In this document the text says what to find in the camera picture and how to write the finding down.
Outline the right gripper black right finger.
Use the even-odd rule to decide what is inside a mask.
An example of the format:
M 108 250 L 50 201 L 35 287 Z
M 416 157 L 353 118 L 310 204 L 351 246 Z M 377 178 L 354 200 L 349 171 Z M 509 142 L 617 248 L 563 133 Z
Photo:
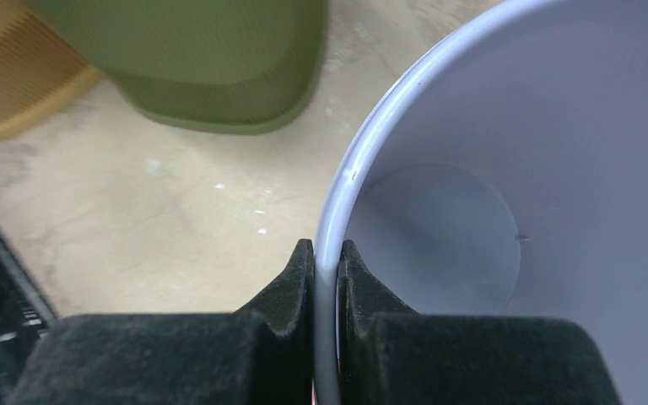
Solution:
M 337 265 L 345 404 L 617 404 L 590 336 L 570 321 L 416 312 L 343 243 Z

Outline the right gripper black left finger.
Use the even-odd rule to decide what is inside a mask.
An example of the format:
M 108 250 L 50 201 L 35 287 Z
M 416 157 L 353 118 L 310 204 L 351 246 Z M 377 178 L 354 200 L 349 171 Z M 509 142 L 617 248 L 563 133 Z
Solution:
M 232 313 L 61 320 L 29 356 L 10 404 L 309 404 L 314 254 Z

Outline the grey bin with black liner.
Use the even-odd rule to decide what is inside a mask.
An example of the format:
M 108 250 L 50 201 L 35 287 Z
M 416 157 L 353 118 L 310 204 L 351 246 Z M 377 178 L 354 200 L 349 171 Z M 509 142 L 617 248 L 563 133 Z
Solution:
M 648 404 L 648 1 L 505 1 L 380 100 L 316 233 L 321 404 L 346 239 L 417 311 L 577 322 Z

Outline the green mesh basket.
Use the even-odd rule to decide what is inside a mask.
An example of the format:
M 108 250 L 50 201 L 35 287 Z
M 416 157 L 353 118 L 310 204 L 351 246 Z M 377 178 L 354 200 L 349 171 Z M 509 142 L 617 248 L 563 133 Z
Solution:
M 33 1 L 31 8 L 141 115 L 203 132 L 261 134 L 315 93 L 326 1 Z

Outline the yellow mesh basket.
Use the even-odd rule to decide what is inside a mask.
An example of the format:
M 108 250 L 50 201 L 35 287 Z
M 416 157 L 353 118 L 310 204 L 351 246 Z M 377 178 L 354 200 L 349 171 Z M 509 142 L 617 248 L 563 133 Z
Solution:
M 102 76 L 22 1 L 0 1 L 0 140 L 73 103 Z

